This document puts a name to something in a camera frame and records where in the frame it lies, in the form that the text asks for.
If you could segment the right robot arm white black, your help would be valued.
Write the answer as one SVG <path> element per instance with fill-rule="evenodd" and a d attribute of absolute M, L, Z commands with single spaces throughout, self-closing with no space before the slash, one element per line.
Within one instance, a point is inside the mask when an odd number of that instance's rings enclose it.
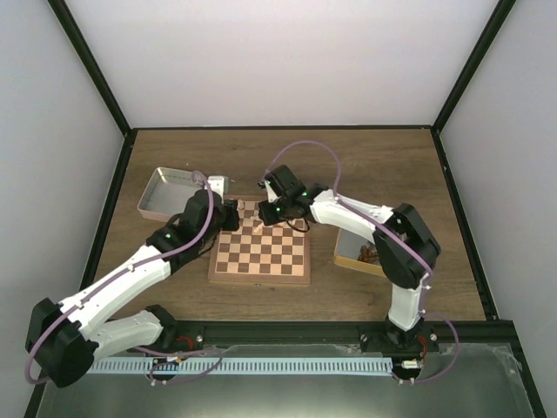
<path fill-rule="evenodd" d="M 395 208 L 367 204 L 341 195 L 334 187 L 307 187 L 286 165 L 267 172 L 258 186 L 266 192 L 258 205 L 265 226 L 302 219 L 336 226 L 375 246 L 379 266 L 393 285 L 386 338 L 396 350 L 410 348 L 423 327 L 425 294 L 441 253 L 417 210 L 408 204 Z"/>

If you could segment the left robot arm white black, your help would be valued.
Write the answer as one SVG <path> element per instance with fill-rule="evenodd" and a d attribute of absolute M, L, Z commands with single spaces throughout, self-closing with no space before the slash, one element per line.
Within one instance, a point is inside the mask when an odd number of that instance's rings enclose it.
<path fill-rule="evenodd" d="M 121 320 L 112 315 L 198 259 L 221 232 L 238 228 L 236 200 L 196 191 L 183 212 L 171 216 L 122 266 L 58 303 L 45 298 L 34 306 L 25 342 L 28 361 L 65 388 L 104 357 L 141 347 L 170 351 L 178 341 L 178 323 L 160 305 Z"/>

